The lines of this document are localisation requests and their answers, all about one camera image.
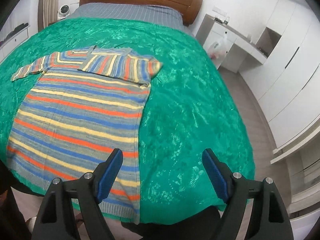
blue gripper pad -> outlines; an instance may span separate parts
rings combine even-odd
[[[97,200],[99,203],[108,197],[111,187],[118,175],[123,162],[122,151],[119,149],[113,150],[109,158],[112,158],[110,164],[98,183]]]
[[[231,197],[228,194],[228,183],[226,181],[227,178],[225,177],[230,171],[229,167],[225,163],[220,162],[211,149],[205,149],[202,152],[202,164],[208,174],[217,197],[226,203]]]

wooden floor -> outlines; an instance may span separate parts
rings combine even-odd
[[[270,164],[270,160],[273,159],[272,150],[276,148],[275,142],[257,100],[239,73],[233,73],[223,67],[220,67],[218,71],[228,87],[247,128],[256,165],[255,179],[272,178],[277,185],[285,206],[288,207],[291,203],[291,189],[287,164],[285,161]],[[237,240],[244,239],[251,208],[252,201],[247,205]]]

plastic bag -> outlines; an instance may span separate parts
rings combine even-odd
[[[226,57],[227,34],[215,41],[208,49],[207,54],[213,61]]]

striped sweater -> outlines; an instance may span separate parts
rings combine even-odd
[[[77,179],[120,148],[123,165],[100,208],[138,223],[138,129],[151,77],[160,67],[130,48],[93,46],[54,52],[18,69],[13,81],[43,74],[14,119],[8,167],[47,190],[53,178]]]

wardrobe handle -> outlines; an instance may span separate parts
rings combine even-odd
[[[292,60],[293,57],[297,54],[297,52],[298,52],[299,49],[300,49],[300,47],[298,47],[298,48],[296,49],[296,52],[293,54],[293,56],[291,57],[291,59],[289,60],[289,62],[287,63],[287,65],[284,67],[284,69],[287,68],[287,66],[290,64],[291,60]]]
[[[308,84],[308,82],[311,80],[311,78],[313,77],[313,75],[315,74],[315,72],[317,71],[317,69],[318,69],[318,67],[319,67],[319,65],[317,66],[317,68],[316,68],[316,70],[314,71],[314,73],[311,75],[311,77],[308,79],[308,81],[306,82],[306,84],[303,86],[303,88],[302,89],[304,89],[304,87]]]

